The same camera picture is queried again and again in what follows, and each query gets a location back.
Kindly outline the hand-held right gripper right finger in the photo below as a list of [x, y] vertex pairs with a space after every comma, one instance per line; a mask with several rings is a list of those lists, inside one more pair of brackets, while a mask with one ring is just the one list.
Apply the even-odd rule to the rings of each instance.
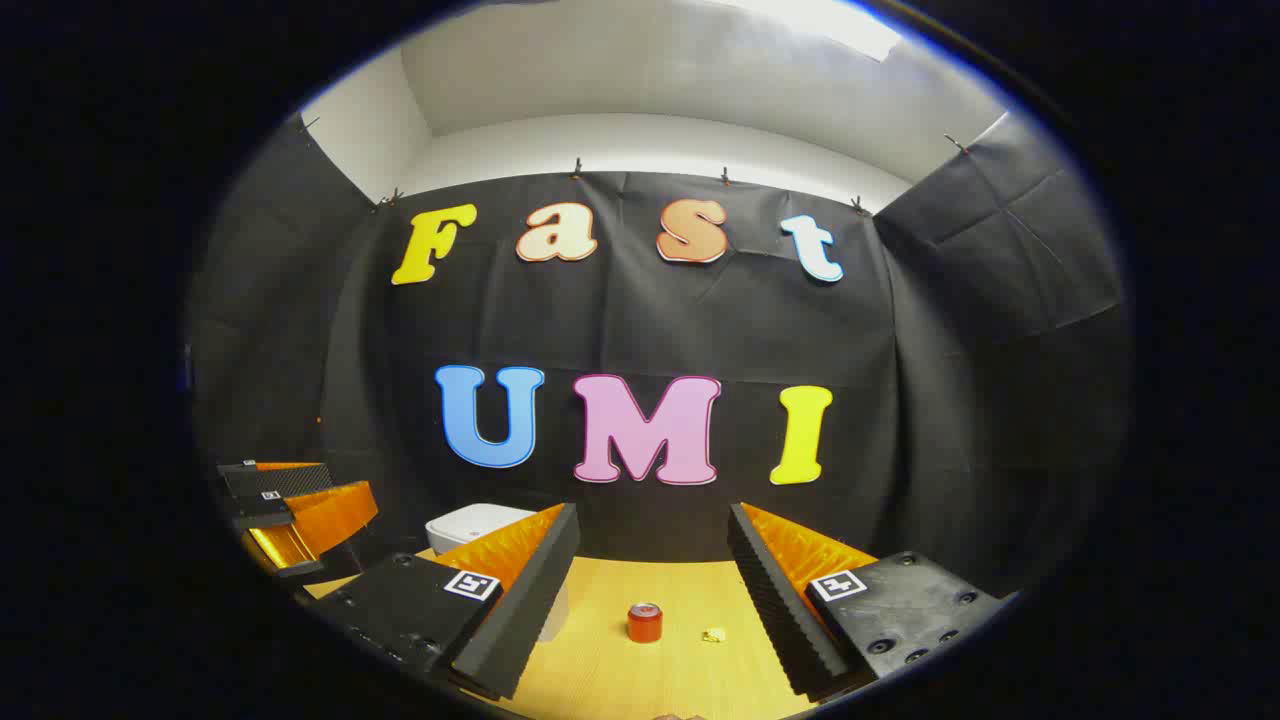
[[966, 639], [1006, 605], [916, 551], [872, 557], [750, 503], [728, 543], [796, 694], [824, 703]]

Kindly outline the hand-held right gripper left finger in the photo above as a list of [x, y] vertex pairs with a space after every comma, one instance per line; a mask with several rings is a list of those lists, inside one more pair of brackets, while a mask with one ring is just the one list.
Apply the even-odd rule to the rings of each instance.
[[511, 700], [579, 542], [576, 505], [557, 503], [439, 559], [394, 553], [310, 609], [416, 682]]

